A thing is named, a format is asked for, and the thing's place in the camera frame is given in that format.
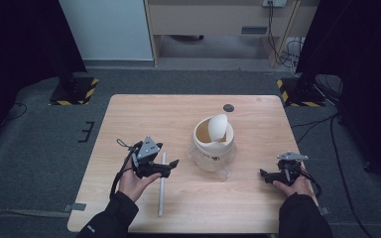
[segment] wooden table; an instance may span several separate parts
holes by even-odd
[[[224,112],[225,104],[234,111]],[[224,182],[187,157],[193,128],[219,113],[226,113],[237,147],[231,178]],[[158,217],[157,180],[137,201],[140,211],[130,232],[278,233],[285,195],[265,183],[259,169],[277,172],[278,155],[299,151],[281,99],[259,95],[114,95],[76,198],[86,207],[72,211],[70,231],[79,231],[106,207],[113,178],[127,155],[116,140],[132,145],[146,136],[164,144],[157,163],[164,152],[167,163],[180,162],[166,179],[164,215]]]

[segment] metal bracket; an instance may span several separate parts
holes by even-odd
[[[309,157],[289,151],[283,155],[277,156],[277,159],[285,160],[285,161],[295,161],[295,160],[308,160]]]
[[[85,210],[86,204],[84,203],[74,203],[74,204],[66,204],[63,208],[64,212],[72,212],[73,210],[83,211]]]
[[[147,136],[141,149],[139,150],[138,159],[149,157],[159,152],[160,148],[156,145],[153,139],[151,139],[151,137]]]
[[[330,210],[326,206],[324,206],[324,207],[318,206],[317,209],[319,210],[321,215],[328,215],[328,214],[330,214]]]

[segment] wire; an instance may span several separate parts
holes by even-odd
[[[129,171],[131,170],[132,168],[129,168],[129,169],[126,169],[125,170],[125,167],[126,165],[128,165],[128,162],[132,156],[132,154],[136,151],[137,148],[140,148],[143,144],[143,142],[138,142],[137,144],[135,144],[134,146],[128,146],[126,145],[122,140],[120,139],[117,139],[116,140],[117,144],[119,144],[121,147],[126,147],[128,148],[128,151],[129,151],[129,154],[128,156],[125,158],[124,162],[123,162],[123,165],[122,165],[122,168],[120,169],[119,173],[116,174],[114,180],[113,180],[113,184],[112,184],[112,187],[110,189],[110,197],[112,197],[115,193],[115,190],[116,190],[116,185],[117,183],[120,181],[120,179],[122,178],[123,176],[123,173],[125,173],[126,171]]]
[[[270,47],[272,48],[272,50],[274,51],[275,62],[279,63],[279,64],[282,64],[285,67],[294,68],[294,66],[292,64],[286,65],[287,60],[293,61],[293,59],[284,59],[283,57],[279,56],[279,54],[277,52],[277,49],[275,48],[275,40],[274,40],[274,37],[273,37],[273,34],[272,34],[272,20],[273,20],[273,17],[274,17],[274,1],[268,1],[268,5],[269,5],[268,43],[269,43]],[[297,76],[295,74],[295,71],[296,71],[295,69],[292,70],[292,75]]]
[[[346,184],[346,181],[345,181],[345,176],[344,176],[344,173],[342,171],[342,167],[341,167],[341,161],[339,159],[339,152],[338,152],[338,148],[336,146],[336,143],[335,143],[335,138],[334,138],[334,135],[333,135],[333,120],[335,119],[337,115],[334,115],[332,117],[332,119],[330,120],[330,136],[331,136],[331,139],[332,139],[332,143],[333,143],[333,148],[334,148],[334,151],[335,151],[335,155],[336,155],[336,161],[338,163],[338,169],[339,169],[339,173],[341,175],[341,178],[342,178],[342,184],[344,186],[344,190],[345,190],[345,194],[347,196],[347,200],[348,200],[348,204],[349,204],[349,207],[351,209],[351,212],[352,214],[354,215],[354,218],[355,220],[357,221],[358,225],[360,226],[360,228],[364,231],[364,233],[368,236],[368,237],[372,237],[372,235],[366,230],[366,228],[363,226],[363,224],[361,223],[360,221],[360,218],[358,217],[357,215],[357,212],[355,211],[354,209],[354,206],[352,204],[352,200],[351,200],[351,196],[349,194],[349,190],[348,190],[348,186]]]
[[[5,118],[5,121],[10,121],[10,120],[17,119],[17,118],[22,117],[24,114],[26,114],[26,112],[27,112],[27,105],[26,104],[20,103],[20,102],[16,102],[16,103],[14,103],[14,105],[24,106],[24,111],[20,115],[18,115],[18,116],[11,117],[11,118]]]
[[[335,115],[337,115],[338,113],[335,113],[331,116],[328,116],[322,120],[319,120],[319,121],[313,121],[313,122],[309,122],[309,123],[306,123],[306,124],[301,124],[301,125],[296,125],[296,126],[292,126],[291,128],[296,128],[296,127],[302,127],[302,126],[309,126],[309,125],[313,125],[311,128],[308,129],[308,131],[302,136],[302,138],[300,138],[298,141],[297,141],[297,144],[299,144],[305,137],[306,135],[308,135],[308,133],[310,132],[311,129],[313,129],[315,126],[317,126],[318,124],[322,123],[322,122],[325,122],[329,119],[331,119],[332,117],[334,117]]]
[[[292,45],[292,52],[295,51],[295,43],[296,43],[296,42],[299,42],[299,55],[300,55],[300,53],[302,52],[302,44],[301,44],[300,41],[290,41],[290,43],[293,43],[293,45]],[[299,75],[296,74],[297,63],[298,63],[298,61],[296,61],[296,57],[295,57],[295,55],[292,55],[292,56],[291,56],[291,67],[290,67],[290,72],[292,73],[292,75],[293,75],[294,77],[300,77]]]
[[[325,97],[332,105],[335,105],[339,102],[339,97],[341,95],[342,89],[342,80],[339,82],[338,90],[332,89],[329,85],[327,75],[324,76],[325,83],[319,79],[319,75],[315,78],[314,86],[315,88]]]
[[[317,91],[322,95],[323,98],[325,98],[332,106],[335,105],[332,100],[329,100],[329,98],[314,84],[314,87],[317,89]]]
[[[315,187],[317,188],[317,193],[315,194],[315,196],[316,196],[317,198],[319,198],[320,195],[321,195],[321,192],[322,192],[322,189],[321,189],[319,183],[317,183],[317,181],[314,179],[314,177],[311,176],[311,175],[310,175],[309,173],[307,173],[307,172],[300,171],[300,174],[301,174],[301,176],[304,176],[304,177],[308,178],[308,179],[315,185]]]
[[[299,58],[300,57],[300,52],[301,52],[301,50],[299,51],[299,54],[298,55],[295,55],[295,54],[293,54],[293,53],[291,53],[291,51],[290,51],[290,44],[291,43],[299,43],[299,46],[301,46],[302,44],[303,44],[303,42],[302,41],[300,41],[300,40],[291,40],[291,41],[288,41],[287,42],[287,45],[286,45],[286,48],[287,48],[287,51],[282,51],[282,53],[284,53],[284,54],[286,54],[287,56],[286,57],[280,57],[281,59],[283,59],[284,60],[284,62],[287,62],[288,60],[290,60],[292,57],[294,57],[294,58]]]
[[[300,41],[300,44],[299,44],[299,55],[300,55],[302,53],[302,45],[304,44],[303,38],[299,37],[299,41]]]

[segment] power outlet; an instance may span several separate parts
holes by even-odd
[[[270,7],[272,5],[273,7],[285,7],[286,4],[287,0],[264,0],[262,6]]]

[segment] hand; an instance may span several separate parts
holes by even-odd
[[[285,185],[282,182],[277,181],[277,180],[274,180],[272,182],[272,184],[274,186],[276,186],[277,188],[281,189],[286,194],[286,196],[291,196],[295,192],[297,194],[305,194],[305,195],[312,196],[312,192],[308,187],[308,182],[309,182],[309,180],[306,177],[299,176],[295,180],[293,185],[291,185],[291,186],[287,186],[287,185]]]
[[[131,200],[136,202],[144,192],[144,189],[153,181],[162,176],[160,173],[153,174],[148,178],[138,178],[132,169],[132,159],[129,159],[125,172],[119,181],[118,190],[127,195]]]

